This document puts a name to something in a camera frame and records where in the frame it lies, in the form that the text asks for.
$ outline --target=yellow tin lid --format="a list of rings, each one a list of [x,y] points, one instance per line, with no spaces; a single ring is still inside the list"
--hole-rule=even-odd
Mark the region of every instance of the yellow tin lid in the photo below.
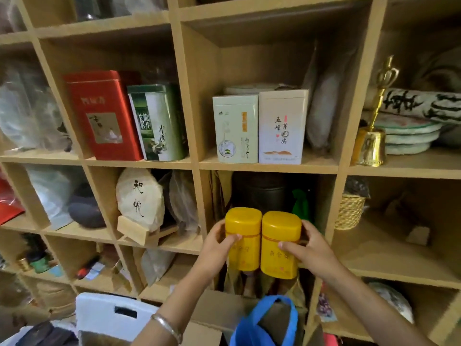
[[[262,218],[262,235],[274,240],[296,242],[301,237],[301,219],[287,212],[269,211]]]
[[[244,236],[261,233],[262,212],[252,208],[232,208],[226,214],[226,232]]]

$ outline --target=hand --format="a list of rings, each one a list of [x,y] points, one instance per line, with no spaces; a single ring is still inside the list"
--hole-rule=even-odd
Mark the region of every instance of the hand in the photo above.
[[[343,265],[317,228],[309,221],[302,220],[302,222],[309,238],[307,246],[292,242],[279,242],[279,248],[302,261],[306,268],[316,276],[329,281],[336,276]]]
[[[207,285],[211,283],[211,280],[224,266],[232,245],[242,239],[240,234],[232,234],[220,242],[220,239],[224,236],[224,222],[225,219],[216,222],[210,230],[203,243],[200,255],[192,268],[194,273],[199,274],[201,279],[206,280]]]

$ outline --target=white tea box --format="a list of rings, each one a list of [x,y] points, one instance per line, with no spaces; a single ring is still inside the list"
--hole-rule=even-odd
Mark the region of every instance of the white tea box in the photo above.
[[[218,160],[258,162],[258,95],[213,97]]]
[[[300,164],[308,90],[261,92],[259,163]]]

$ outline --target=woven rope basket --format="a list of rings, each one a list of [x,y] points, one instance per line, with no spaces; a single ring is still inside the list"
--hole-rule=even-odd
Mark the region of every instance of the woven rope basket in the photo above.
[[[357,226],[362,216],[364,205],[365,198],[343,194],[335,229],[348,230]]]

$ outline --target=finger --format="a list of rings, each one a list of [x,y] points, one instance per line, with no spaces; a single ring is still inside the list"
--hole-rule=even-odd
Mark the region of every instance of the finger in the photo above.
[[[319,230],[309,221],[306,220],[301,220],[304,229],[306,230],[306,234],[308,235],[308,238],[310,239],[313,235],[318,235],[320,234]]]
[[[225,250],[227,253],[231,249],[232,245],[234,245],[236,242],[238,242],[242,238],[243,237],[241,234],[229,235],[222,241],[222,243],[220,244],[220,247],[222,247],[222,249]]]
[[[307,248],[292,242],[279,242],[279,248],[283,251],[289,252],[298,260],[302,260],[307,253]]]
[[[214,224],[214,226],[210,229],[210,233],[213,238],[219,239],[221,232],[224,228],[224,223],[226,219],[222,219]]]

